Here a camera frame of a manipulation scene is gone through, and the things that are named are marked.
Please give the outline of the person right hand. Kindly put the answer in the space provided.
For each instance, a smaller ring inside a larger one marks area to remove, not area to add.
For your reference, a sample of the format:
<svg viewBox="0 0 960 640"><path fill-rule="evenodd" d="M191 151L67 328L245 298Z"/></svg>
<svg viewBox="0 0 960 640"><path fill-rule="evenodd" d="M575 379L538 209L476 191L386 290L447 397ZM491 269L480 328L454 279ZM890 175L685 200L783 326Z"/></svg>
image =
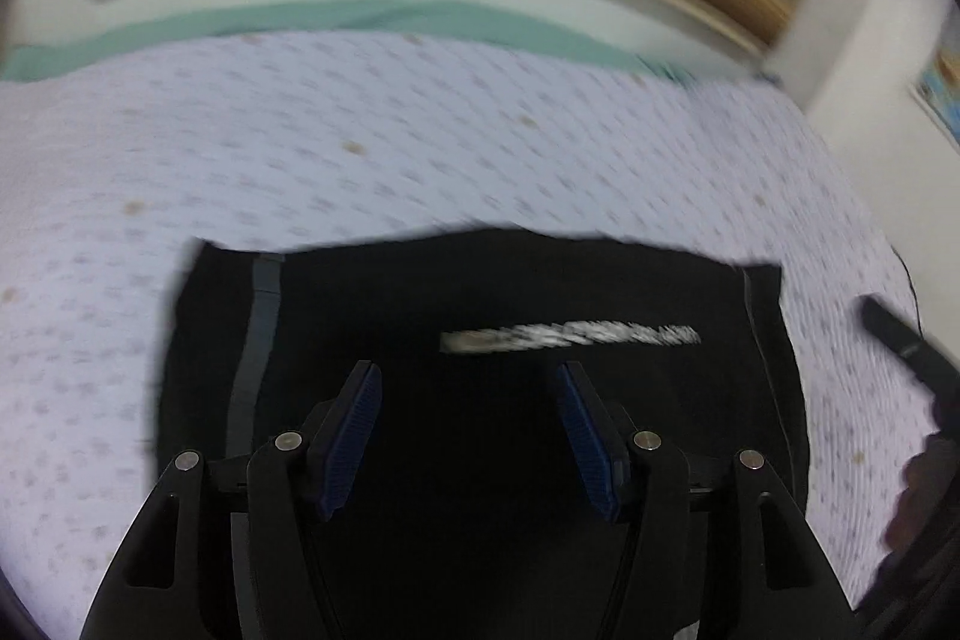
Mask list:
<svg viewBox="0 0 960 640"><path fill-rule="evenodd" d="M914 455L901 471L901 492L884 533L885 548L906 551L928 525L935 507L947 494L958 471L958 443L931 435L923 452Z"/></svg>

